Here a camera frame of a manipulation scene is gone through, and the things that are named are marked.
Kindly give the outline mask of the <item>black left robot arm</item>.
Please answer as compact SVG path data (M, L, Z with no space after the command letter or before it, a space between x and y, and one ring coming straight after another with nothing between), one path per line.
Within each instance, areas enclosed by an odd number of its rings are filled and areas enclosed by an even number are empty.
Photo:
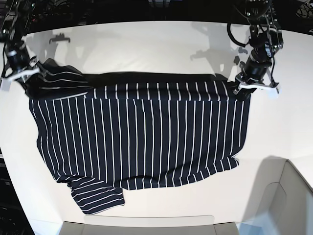
M241 43L231 32L231 23L227 24L230 40L252 51L247 61L241 65L241 72L236 76L239 84L263 85L263 77L269 69L275 67L275 55L283 48L282 29L278 23L273 1L271 0L234 0L233 11L237 11L249 23L249 40Z

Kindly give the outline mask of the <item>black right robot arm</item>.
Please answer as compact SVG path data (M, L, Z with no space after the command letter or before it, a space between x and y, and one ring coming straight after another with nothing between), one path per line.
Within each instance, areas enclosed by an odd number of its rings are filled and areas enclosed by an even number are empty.
M3 44L3 70L20 72L30 64L30 57L22 40L28 34L29 21L35 0L7 0L0 9L0 43Z

